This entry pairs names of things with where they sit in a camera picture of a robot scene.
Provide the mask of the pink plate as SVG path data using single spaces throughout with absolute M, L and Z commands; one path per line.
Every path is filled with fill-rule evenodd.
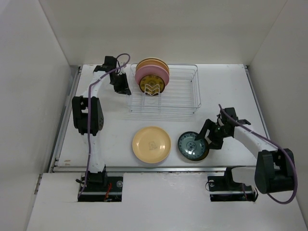
M 136 83 L 139 84 L 141 79 L 147 75 L 159 76 L 164 81 L 165 85 L 169 83 L 169 73 L 164 68 L 159 67 L 157 65 L 146 65 L 136 70 L 135 73 Z

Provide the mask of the orange plate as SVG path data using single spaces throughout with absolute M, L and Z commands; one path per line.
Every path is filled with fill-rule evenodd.
M 164 70 L 166 70 L 169 73 L 169 67 L 166 63 L 162 63 L 159 62 L 157 60 L 146 60 L 144 62 L 138 63 L 136 66 L 136 70 L 139 70 L 140 68 L 147 66 L 147 65 L 156 65 L 159 66 L 161 68 L 163 68 Z

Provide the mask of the white wire dish rack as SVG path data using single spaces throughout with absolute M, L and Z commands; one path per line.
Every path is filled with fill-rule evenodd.
M 134 79 L 136 67 L 136 64 L 131 65 L 128 77 L 131 95 L 126 97 L 126 102 L 131 112 L 192 115 L 201 107 L 197 65 L 170 64 L 169 83 L 156 96 L 140 90 Z

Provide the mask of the pale yellow plate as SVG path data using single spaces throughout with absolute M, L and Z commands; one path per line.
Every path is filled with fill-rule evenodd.
M 135 156 L 142 162 L 156 164 L 164 161 L 171 151 L 169 134 L 160 127 L 143 127 L 132 140 Z

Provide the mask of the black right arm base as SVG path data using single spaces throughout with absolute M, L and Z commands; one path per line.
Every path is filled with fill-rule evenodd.
M 253 186 L 237 183 L 232 177 L 232 167 L 223 173 L 210 173 L 205 189 L 209 192 L 211 202 L 255 202 L 258 191 Z

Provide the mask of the yellow patterned dark plate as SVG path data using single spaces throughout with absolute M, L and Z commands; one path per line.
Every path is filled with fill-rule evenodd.
M 165 90 L 165 82 L 157 75 L 146 75 L 139 82 L 140 90 L 149 96 L 156 96 Z

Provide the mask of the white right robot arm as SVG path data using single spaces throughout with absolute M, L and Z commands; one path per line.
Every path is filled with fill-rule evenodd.
M 298 179 L 293 153 L 256 133 L 249 121 L 239 119 L 233 107 L 220 108 L 217 121 L 207 119 L 195 140 L 205 140 L 207 151 L 222 148 L 226 138 L 241 143 L 257 160 L 255 167 L 232 167 L 223 184 L 233 190 L 240 183 L 253 186 L 262 194 L 297 192 Z

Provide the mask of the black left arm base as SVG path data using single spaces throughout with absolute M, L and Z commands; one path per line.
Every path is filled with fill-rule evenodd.
M 123 174 L 106 171 L 83 175 L 76 182 L 79 184 L 78 202 L 121 202 L 123 190 Z

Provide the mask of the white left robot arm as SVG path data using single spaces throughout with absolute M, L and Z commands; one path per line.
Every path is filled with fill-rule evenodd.
M 100 145 L 100 132 L 104 126 L 104 116 L 98 96 L 103 80 L 109 77 L 114 92 L 131 95 L 125 67 L 128 62 L 119 62 L 119 58 L 130 55 L 122 53 L 117 57 L 105 56 L 104 63 L 94 68 L 93 78 L 80 96 L 72 99 L 73 124 L 82 136 L 87 136 L 88 163 L 87 173 L 99 173 L 105 168 L 104 157 Z

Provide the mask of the blue patterned dark plate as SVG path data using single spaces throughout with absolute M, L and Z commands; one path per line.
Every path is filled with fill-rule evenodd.
M 206 139 L 196 140 L 198 133 L 193 131 L 184 132 L 178 139 L 178 150 L 191 161 L 201 161 L 208 156 L 209 144 Z

